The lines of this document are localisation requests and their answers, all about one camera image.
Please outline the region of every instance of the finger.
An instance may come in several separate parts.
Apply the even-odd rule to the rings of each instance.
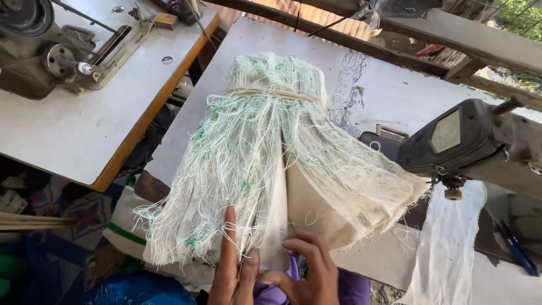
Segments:
[[[336,268],[335,263],[330,255],[330,248],[327,245],[327,242],[324,238],[324,235],[311,232],[311,231],[293,231],[291,232],[286,239],[298,238],[304,240],[310,244],[316,245],[322,254],[322,260],[328,268]]]
[[[262,284],[275,285],[286,295],[290,304],[299,304],[295,280],[282,271],[270,271],[261,278]]]
[[[248,257],[243,260],[241,265],[239,286],[235,292],[233,305],[252,305],[254,303],[254,284],[256,283],[259,269],[260,252],[257,248],[254,248],[248,253]]]
[[[224,213],[224,229],[226,237],[222,237],[220,260],[218,264],[237,264],[237,247],[235,246],[235,209],[233,206],[226,208]]]
[[[318,246],[298,238],[285,239],[284,242],[282,242],[282,246],[287,250],[297,252],[305,256],[308,267],[314,270],[316,273],[321,273],[324,269],[326,269],[326,265],[322,260],[322,254]]]

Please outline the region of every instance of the green plant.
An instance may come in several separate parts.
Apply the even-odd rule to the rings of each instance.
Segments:
[[[542,20],[542,10],[534,6],[527,9],[532,1],[534,0],[500,0],[501,3],[504,2],[504,5],[499,19],[504,30],[540,41],[542,40],[542,22],[538,24],[537,22]]]

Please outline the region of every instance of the red object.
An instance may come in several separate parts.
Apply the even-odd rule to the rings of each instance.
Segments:
[[[427,48],[419,51],[416,53],[416,56],[422,57],[422,56],[432,56],[440,53],[445,48],[445,46],[441,45],[429,45]]]

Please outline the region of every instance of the fabric bundle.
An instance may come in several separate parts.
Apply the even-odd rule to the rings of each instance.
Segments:
[[[159,265],[218,261],[233,205],[241,256],[287,269],[287,231],[314,230],[332,248],[383,232],[428,189],[325,115],[324,75],[293,56],[234,59],[223,96],[192,136],[169,196],[136,209],[149,221],[144,257]]]

